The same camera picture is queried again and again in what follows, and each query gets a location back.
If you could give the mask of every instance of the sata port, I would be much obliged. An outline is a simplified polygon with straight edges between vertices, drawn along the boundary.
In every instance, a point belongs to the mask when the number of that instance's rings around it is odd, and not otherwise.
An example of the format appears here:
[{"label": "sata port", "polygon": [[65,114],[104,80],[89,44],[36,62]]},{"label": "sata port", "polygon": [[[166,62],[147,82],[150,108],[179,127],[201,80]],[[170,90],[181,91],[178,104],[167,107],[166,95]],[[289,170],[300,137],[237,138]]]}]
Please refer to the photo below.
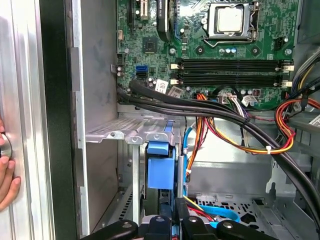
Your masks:
[{"label": "sata port", "polygon": [[137,73],[147,73],[148,72],[148,66],[147,65],[135,66],[135,71]]}]

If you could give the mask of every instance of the chip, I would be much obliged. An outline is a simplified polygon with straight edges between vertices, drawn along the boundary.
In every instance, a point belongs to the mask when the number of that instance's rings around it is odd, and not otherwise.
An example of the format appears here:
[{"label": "chip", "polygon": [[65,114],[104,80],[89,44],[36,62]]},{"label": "chip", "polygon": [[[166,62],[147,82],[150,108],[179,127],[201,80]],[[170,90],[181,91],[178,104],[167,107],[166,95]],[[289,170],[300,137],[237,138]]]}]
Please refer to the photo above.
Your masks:
[{"label": "chip", "polygon": [[156,72],[156,68],[155,67],[150,67],[149,73],[154,74],[155,72]]},{"label": "chip", "polygon": [[142,39],[142,52],[144,54],[156,54],[158,52],[158,38],[144,37]]},{"label": "chip", "polygon": [[182,44],[187,44],[187,43],[188,43],[188,38],[183,37],[183,38],[182,38]]},{"label": "chip", "polygon": [[241,33],[243,10],[236,7],[218,9],[217,30],[219,33]]}]

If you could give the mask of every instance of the ram slot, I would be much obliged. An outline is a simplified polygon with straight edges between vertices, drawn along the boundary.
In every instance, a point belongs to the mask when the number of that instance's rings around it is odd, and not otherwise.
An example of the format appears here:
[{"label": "ram slot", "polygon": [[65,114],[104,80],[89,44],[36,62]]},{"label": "ram slot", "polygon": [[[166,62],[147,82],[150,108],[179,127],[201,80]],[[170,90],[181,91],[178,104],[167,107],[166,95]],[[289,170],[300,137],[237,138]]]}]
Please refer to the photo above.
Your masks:
[{"label": "ram slot", "polygon": [[231,85],[242,87],[280,87],[282,76],[276,75],[218,75],[202,73],[184,73],[180,75],[183,85],[190,87],[209,87]]},{"label": "ram slot", "polygon": [[278,72],[282,62],[277,60],[217,60],[182,59],[178,61],[185,72]]}]

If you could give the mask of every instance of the human hand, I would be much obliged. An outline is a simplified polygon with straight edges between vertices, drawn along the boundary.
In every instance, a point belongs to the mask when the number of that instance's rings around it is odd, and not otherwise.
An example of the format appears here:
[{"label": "human hand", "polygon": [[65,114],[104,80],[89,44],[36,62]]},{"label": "human hand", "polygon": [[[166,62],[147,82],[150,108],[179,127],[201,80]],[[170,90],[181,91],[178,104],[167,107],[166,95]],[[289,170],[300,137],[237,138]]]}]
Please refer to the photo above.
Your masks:
[{"label": "human hand", "polygon": [[[0,133],[4,133],[4,123],[0,118]],[[5,143],[0,134],[0,147]],[[17,197],[21,178],[13,179],[16,163],[7,156],[0,157],[0,212],[8,207]]]}]

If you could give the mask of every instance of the red wire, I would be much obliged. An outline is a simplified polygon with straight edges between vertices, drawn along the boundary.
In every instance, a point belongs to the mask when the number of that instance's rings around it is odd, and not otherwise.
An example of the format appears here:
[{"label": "red wire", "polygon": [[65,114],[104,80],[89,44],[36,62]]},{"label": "red wire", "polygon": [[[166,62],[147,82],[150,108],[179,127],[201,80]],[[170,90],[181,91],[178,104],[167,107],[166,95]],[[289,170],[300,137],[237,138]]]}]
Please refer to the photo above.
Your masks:
[{"label": "red wire", "polygon": [[203,216],[203,217],[206,217],[210,222],[214,222],[213,218],[212,218],[209,214],[207,214],[207,213],[205,213],[205,212],[203,212],[203,211],[200,211],[200,210],[198,210],[198,209],[192,208],[192,207],[190,207],[190,206],[188,206],[188,208],[189,208],[190,210],[196,212],[197,214],[199,214],[199,215],[201,215],[201,216]]}]

